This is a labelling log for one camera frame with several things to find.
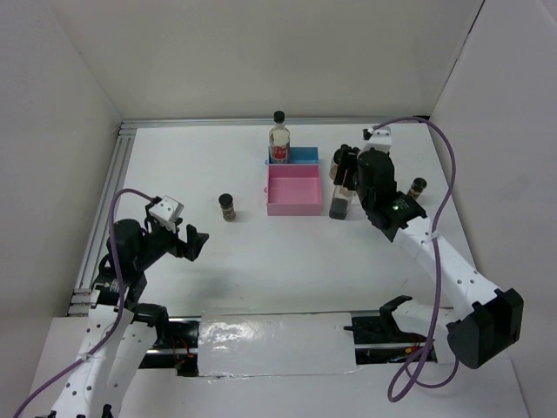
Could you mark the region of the round black cap spice jar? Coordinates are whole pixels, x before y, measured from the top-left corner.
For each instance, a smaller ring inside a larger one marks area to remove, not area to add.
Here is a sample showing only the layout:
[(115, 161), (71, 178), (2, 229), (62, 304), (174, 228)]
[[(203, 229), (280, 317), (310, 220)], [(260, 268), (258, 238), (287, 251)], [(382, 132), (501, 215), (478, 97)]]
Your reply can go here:
[(349, 149), (349, 145), (342, 144), (332, 155), (331, 164), (329, 168), (329, 178), (335, 180), (338, 166), (344, 150)]

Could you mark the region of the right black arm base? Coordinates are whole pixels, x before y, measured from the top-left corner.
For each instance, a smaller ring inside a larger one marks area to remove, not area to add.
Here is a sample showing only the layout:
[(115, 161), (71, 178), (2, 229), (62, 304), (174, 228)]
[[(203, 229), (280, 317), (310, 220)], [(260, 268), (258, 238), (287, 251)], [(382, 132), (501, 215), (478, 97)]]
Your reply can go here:
[(422, 348), (424, 334), (402, 331), (393, 317), (400, 306), (413, 299), (398, 296), (384, 304), (377, 313), (357, 313), (344, 330), (352, 334), (357, 365), (403, 363), (409, 354)]

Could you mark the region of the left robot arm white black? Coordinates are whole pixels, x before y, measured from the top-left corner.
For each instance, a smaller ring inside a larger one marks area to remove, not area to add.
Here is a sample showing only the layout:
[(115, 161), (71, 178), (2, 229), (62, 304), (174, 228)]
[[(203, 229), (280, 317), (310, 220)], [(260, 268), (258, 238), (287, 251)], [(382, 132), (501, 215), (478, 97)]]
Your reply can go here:
[(99, 275), (92, 288), (91, 307), (78, 366), (50, 409), (51, 417), (117, 417), (126, 392), (146, 352), (171, 339), (165, 307), (140, 302), (146, 270), (166, 254), (194, 261), (208, 234), (188, 225), (186, 238), (147, 219), (146, 232), (134, 219), (114, 225)]

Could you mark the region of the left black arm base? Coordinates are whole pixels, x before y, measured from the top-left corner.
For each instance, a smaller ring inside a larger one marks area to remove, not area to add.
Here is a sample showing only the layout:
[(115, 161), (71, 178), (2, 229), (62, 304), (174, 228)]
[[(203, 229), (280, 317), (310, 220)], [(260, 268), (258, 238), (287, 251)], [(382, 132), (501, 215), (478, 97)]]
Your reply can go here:
[(200, 323), (200, 317), (170, 317), (166, 336), (147, 350), (138, 368), (173, 371), (179, 377), (198, 377)]

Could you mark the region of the gold spout oil bottle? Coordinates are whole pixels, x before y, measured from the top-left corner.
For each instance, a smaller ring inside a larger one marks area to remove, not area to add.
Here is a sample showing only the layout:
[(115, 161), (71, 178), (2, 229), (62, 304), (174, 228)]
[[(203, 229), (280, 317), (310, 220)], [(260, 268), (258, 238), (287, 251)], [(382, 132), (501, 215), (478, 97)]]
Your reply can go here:
[(348, 214), (350, 205), (348, 188), (335, 185), (332, 193), (329, 217), (331, 219), (344, 220)]

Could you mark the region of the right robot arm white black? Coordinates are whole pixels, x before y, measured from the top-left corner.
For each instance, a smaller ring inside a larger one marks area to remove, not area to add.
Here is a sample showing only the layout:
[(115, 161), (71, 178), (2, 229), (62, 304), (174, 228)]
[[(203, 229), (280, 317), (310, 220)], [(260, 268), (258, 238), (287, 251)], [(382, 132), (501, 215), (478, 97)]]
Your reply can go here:
[(477, 369), (520, 338), (524, 309), (514, 289), (486, 279), (436, 229), (425, 209), (398, 191), (388, 153), (341, 146), (335, 185), (356, 192), (367, 219), (440, 285), (453, 317), (445, 341), (453, 358)]

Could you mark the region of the small spice jar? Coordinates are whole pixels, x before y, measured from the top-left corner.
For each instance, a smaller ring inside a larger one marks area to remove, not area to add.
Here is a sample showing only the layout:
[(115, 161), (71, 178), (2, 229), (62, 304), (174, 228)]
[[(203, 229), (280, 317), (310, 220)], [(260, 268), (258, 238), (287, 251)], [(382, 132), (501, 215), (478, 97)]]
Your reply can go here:
[(415, 178), (410, 185), (407, 195), (412, 199), (416, 200), (419, 198), (421, 193), (426, 189), (427, 182), (423, 178)]
[(229, 193), (223, 193), (218, 197), (218, 203), (222, 212), (223, 219), (232, 222), (236, 218), (233, 197)]

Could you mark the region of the tall vinegar bottle red label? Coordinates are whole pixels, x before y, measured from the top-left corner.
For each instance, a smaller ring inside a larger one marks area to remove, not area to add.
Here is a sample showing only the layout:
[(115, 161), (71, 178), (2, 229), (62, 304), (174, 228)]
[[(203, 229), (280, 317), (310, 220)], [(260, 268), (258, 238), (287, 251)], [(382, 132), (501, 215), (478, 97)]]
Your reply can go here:
[(291, 133), (285, 126), (285, 113), (275, 111), (274, 126), (269, 132), (270, 161), (273, 164), (287, 164), (290, 157)]

